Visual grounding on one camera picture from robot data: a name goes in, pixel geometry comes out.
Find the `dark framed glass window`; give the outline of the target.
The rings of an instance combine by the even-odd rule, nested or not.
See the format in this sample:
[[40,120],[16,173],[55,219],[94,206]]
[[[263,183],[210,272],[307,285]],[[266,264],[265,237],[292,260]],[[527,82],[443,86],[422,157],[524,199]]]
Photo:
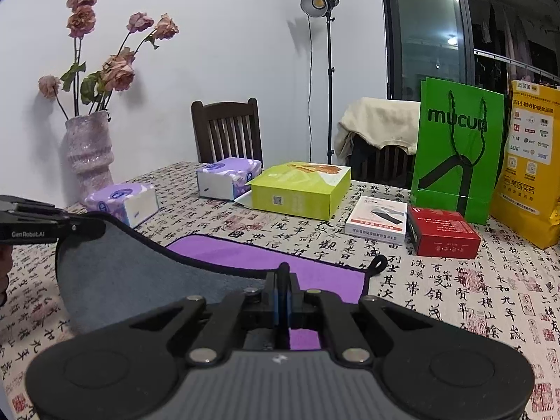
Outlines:
[[384,18],[390,99],[418,100],[426,78],[559,84],[559,0],[384,0]]

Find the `pink speckled ceramic vase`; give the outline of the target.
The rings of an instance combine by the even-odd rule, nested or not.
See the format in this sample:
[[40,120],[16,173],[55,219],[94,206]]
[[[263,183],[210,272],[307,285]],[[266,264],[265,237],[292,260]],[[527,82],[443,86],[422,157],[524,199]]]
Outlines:
[[109,133],[109,113],[98,111],[65,123],[65,157],[78,183],[81,203],[90,194],[114,184],[114,162]]

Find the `red and black box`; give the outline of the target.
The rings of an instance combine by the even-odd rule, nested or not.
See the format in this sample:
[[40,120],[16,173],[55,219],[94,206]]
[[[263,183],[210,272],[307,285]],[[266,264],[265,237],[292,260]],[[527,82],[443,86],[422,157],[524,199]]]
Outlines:
[[407,225],[418,256],[473,260],[481,239],[457,211],[409,205]]

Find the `purple and grey towel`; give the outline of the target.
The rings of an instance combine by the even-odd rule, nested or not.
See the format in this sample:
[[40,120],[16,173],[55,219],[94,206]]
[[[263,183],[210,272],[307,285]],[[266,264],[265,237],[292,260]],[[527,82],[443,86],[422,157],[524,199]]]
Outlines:
[[56,281],[76,340],[189,295],[218,303],[235,291],[262,289],[280,266],[287,266],[303,289],[354,302],[387,267],[381,254],[360,270],[203,235],[161,246],[99,212],[85,215],[83,223],[85,231],[61,237],[55,253]]

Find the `white product box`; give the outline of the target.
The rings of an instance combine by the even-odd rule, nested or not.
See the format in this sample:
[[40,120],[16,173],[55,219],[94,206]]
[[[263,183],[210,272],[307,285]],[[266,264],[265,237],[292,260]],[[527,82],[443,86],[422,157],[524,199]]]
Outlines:
[[349,236],[403,245],[407,229],[406,203],[362,195],[344,225]]

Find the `dark wooden chair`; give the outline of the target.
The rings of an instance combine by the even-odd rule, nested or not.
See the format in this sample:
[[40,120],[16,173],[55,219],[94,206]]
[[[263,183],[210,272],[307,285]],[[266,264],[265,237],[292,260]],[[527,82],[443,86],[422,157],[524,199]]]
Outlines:
[[191,104],[198,161],[214,163],[225,158],[263,160],[258,104],[222,101]]

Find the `chair under cream cloth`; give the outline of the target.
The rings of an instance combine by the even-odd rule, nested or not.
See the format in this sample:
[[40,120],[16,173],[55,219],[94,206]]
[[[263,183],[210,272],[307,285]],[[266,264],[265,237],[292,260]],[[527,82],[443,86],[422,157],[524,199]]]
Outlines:
[[347,164],[353,180],[411,188],[415,155],[407,155],[403,148],[394,145],[379,149],[359,135],[355,135],[352,142]]

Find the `purple white tissue pack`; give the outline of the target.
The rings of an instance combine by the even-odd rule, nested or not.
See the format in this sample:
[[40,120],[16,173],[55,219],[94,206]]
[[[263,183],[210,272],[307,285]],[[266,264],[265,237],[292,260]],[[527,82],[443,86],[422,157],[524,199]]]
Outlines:
[[201,197],[234,201],[251,189],[251,181],[261,174],[260,160],[227,157],[206,164],[196,171],[198,193]]

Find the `yellow paper bag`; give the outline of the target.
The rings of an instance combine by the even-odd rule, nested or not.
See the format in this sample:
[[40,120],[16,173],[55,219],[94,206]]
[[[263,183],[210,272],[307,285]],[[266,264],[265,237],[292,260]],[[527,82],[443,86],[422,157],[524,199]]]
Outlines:
[[559,90],[512,82],[510,128],[490,214],[539,249],[559,241]]

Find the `lime green cardboard box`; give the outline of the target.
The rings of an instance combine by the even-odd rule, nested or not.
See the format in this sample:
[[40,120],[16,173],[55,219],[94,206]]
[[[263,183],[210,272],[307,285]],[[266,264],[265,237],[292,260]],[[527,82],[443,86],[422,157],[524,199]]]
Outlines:
[[292,161],[262,171],[235,201],[252,210],[328,221],[350,181],[349,167]]

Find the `purple tissue pack near vase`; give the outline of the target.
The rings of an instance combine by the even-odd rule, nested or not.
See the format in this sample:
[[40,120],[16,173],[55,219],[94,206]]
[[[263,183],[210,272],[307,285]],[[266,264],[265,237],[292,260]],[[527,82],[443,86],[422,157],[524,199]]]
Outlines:
[[84,206],[88,211],[108,213],[135,229],[159,212],[157,198],[153,185],[121,183],[87,195]]

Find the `cream cloth on chair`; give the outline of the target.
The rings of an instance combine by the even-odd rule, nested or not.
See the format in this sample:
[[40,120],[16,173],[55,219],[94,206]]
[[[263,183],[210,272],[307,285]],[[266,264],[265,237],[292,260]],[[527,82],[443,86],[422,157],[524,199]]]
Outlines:
[[361,98],[351,103],[337,123],[335,155],[348,158],[356,137],[379,150],[396,146],[407,155],[416,155],[419,124],[418,101]]

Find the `green mucun paper bag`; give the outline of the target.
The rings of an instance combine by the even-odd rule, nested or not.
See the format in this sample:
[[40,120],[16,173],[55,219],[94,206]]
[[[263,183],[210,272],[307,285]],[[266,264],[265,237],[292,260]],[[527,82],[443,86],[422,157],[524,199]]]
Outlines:
[[411,204],[486,223],[502,151],[504,103],[502,94],[475,86],[422,81]]

